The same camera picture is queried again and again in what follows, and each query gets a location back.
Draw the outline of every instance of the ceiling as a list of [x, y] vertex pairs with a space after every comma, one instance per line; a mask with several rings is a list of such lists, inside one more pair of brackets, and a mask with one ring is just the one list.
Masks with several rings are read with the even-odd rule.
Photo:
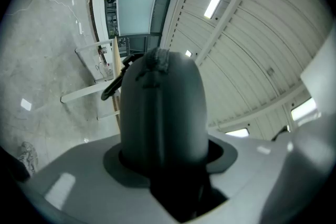
[[204, 83], [209, 127], [248, 128], [271, 139], [290, 111], [309, 98], [300, 74], [326, 39], [333, 20], [324, 0], [178, 0], [165, 44], [192, 52]]

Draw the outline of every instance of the corrugated metal ceiling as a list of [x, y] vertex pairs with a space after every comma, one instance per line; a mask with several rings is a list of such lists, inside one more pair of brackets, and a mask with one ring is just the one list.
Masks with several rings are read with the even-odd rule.
[[[196, 59], [231, 0], [222, 0], [212, 19], [210, 0], [180, 0], [181, 10], [166, 45]], [[322, 46], [333, 17], [324, 0], [239, 0], [214, 46], [199, 65], [209, 126], [247, 127], [252, 136], [271, 139], [292, 125], [287, 103], [241, 124], [232, 120], [280, 100], [297, 87], [300, 74]], [[301, 95], [309, 98], [305, 91]]]

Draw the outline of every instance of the white cable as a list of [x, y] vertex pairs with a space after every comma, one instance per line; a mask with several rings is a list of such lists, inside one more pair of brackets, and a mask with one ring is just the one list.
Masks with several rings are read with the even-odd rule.
[[[17, 10], [16, 12], [11, 13], [11, 14], [6, 13], [5, 15], [7, 15], [7, 16], [13, 16], [13, 15], [17, 14], [18, 12], [25, 12], [25, 11], [27, 11], [27, 10], [30, 8], [30, 6], [31, 6], [31, 4], [33, 3], [33, 1], [34, 1], [34, 0], [31, 0], [31, 1], [30, 1], [28, 7], [23, 8], [23, 9], [19, 9], [19, 10]], [[75, 15], [75, 13], [73, 12], [73, 10], [72, 10], [69, 6], [65, 5], [65, 4], [62, 3], [62, 2], [57, 2], [56, 0], [49, 0], [49, 1], [50, 1], [50, 2], [53, 2], [53, 1], [54, 1], [54, 2], [57, 3], [57, 4], [63, 5], [64, 7], [67, 7], [67, 8], [72, 12], [72, 14], [73, 14], [74, 17], [77, 19], [77, 21], [79, 21], [78, 17]]]

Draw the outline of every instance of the shoe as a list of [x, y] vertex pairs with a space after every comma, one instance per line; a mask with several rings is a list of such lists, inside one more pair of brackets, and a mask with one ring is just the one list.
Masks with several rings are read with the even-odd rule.
[[38, 164], [37, 153], [34, 146], [28, 142], [23, 142], [19, 150], [18, 160], [25, 165], [30, 176], [33, 176]]

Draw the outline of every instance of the gray floor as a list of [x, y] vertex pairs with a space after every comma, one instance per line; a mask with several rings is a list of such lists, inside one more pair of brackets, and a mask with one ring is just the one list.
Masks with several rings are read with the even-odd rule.
[[[15, 156], [23, 141], [31, 142], [39, 169], [73, 146], [119, 133], [115, 116], [96, 119], [112, 110], [111, 99], [102, 102], [97, 93], [60, 103], [62, 95], [93, 85], [102, 75], [95, 68], [96, 50], [83, 52], [82, 60], [74, 52], [95, 42], [88, 0], [56, 1], [74, 14], [50, 0], [13, 0], [7, 11], [13, 15], [1, 24], [0, 144]], [[22, 99], [31, 103], [30, 111]]]

